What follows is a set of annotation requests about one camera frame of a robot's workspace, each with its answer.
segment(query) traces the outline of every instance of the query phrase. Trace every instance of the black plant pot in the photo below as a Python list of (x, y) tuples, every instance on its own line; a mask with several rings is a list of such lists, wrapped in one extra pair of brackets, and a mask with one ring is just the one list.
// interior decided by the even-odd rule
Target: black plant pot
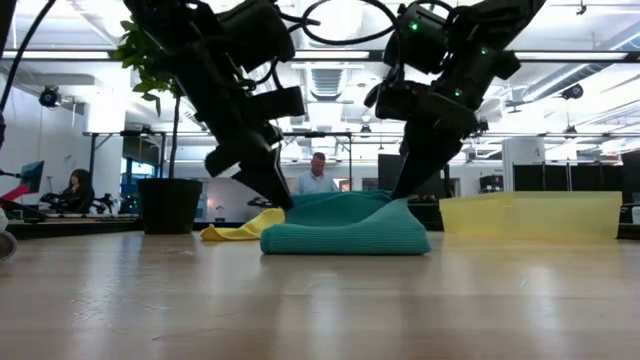
[(186, 179), (140, 179), (140, 212), (147, 235), (193, 231), (202, 183)]

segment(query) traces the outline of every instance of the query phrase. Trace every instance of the woman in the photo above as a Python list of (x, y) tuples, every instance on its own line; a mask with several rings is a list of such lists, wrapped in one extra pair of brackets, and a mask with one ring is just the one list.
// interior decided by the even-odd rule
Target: woman
[(65, 212), (88, 214), (94, 195), (89, 172), (77, 169), (71, 173), (69, 187), (62, 192), (60, 205)]

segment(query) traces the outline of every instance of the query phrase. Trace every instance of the translucent yellow plastic bin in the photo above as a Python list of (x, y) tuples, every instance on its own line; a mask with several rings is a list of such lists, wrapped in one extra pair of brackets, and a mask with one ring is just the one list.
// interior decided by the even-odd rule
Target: translucent yellow plastic bin
[(440, 201), (446, 234), (500, 239), (615, 239), (619, 192), (493, 193)]

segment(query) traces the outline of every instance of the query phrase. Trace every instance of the person sitting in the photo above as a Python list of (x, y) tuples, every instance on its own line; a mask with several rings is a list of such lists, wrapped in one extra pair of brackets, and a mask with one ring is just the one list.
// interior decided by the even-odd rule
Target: person sitting
[(311, 170), (298, 176), (293, 188), (293, 194), (302, 195), (338, 191), (333, 178), (324, 173), (325, 163), (326, 157), (323, 153), (317, 152), (313, 154)]
[(62, 194), (47, 194), (42, 201), (51, 204), (51, 209), (59, 213), (88, 214), (95, 197), (90, 178), (87, 170), (74, 170), (69, 178), (69, 186)]

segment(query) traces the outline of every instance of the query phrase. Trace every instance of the plant stem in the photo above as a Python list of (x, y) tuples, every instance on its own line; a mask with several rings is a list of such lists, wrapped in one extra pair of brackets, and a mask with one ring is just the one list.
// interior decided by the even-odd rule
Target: plant stem
[(176, 106), (173, 110), (173, 133), (171, 136), (171, 155), (169, 157), (169, 179), (173, 179), (176, 166), (176, 151), (178, 150), (178, 123), (180, 122), (180, 99), (182, 96), (176, 96)]

